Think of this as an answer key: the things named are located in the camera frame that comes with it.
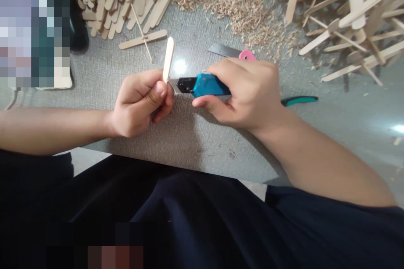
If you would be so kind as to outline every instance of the metal blade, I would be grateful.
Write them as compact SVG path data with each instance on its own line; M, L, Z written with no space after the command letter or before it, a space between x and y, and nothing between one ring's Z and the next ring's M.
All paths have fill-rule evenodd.
M177 86L177 81L178 81L178 79L173 79L173 78L169 78L168 79L168 82L171 84L171 86L174 88L174 91L176 92L176 93L182 93L181 91L180 91L180 89L178 88L178 86Z
M224 46L219 43L215 43L211 47L209 47L208 52L230 58L238 58L241 53L240 50L236 50L234 48Z

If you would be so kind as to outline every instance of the utility knife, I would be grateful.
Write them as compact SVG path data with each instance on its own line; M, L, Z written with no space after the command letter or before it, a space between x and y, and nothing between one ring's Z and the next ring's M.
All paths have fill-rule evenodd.
M254 55L249 50L236 50L218 43L213 44L209 52L222 55L224 57L239 58L247 61L255 61ZM190 93L195 98L203 95L230 95L229 88L213 74L198 74L195 77L169 78L171 86L177 93ZM318 101L314 96L297 96L281 100L283 106L288 107L297 103L308 103Z

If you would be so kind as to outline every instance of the wood shavings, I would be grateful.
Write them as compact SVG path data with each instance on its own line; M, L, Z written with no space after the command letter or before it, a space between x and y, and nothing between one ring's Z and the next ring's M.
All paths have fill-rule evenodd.
M282 48L292 48L297 43L297 33L285 36L284 25L274 18L272 10L263 0L174 0L182 11L195 11L198 6L216 15L217 19L230 18L233 35L240 35L246 48L268 48L274 43ZM280 49L276 59L281 59Z

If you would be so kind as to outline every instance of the finger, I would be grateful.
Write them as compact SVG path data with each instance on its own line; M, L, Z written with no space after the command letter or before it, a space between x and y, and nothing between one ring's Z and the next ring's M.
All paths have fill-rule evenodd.
M127 76L122 83L118 100L123 104L140 101L153 88L157 81L162 80L162 77L162 69L152 69Z
M160 110L154 115L153 123L158 123L167 117L172 111L174 106L174 89L170 84L167 84L167 95Z
M207 69L207 73L217 76L225 85L229 87L230 91L231 87L233 87L236 83L244 81L248 74L247 70L230 58L223 59L211 65Z
M230 106L223 103L218 97L205 95L195 98L192 106L202 107L209 111L219 122L227 124L233 119L234 112Z
M153 88L141 99L133 104L136 107L136 111L140 115L151 115L153 111L158 109L163 103L167 94L167 85L163 81L157 81Z

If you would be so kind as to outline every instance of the right hand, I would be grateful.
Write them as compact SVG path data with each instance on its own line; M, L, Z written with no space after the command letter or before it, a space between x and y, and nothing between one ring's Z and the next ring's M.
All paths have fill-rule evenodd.
M224 125L253 134L269 131L282 123L286 109L280 102L276 64L226 58L209 67L207 73L227 85L231 97L222 102L213 95L201 96L193 100L194 107L203 107Z

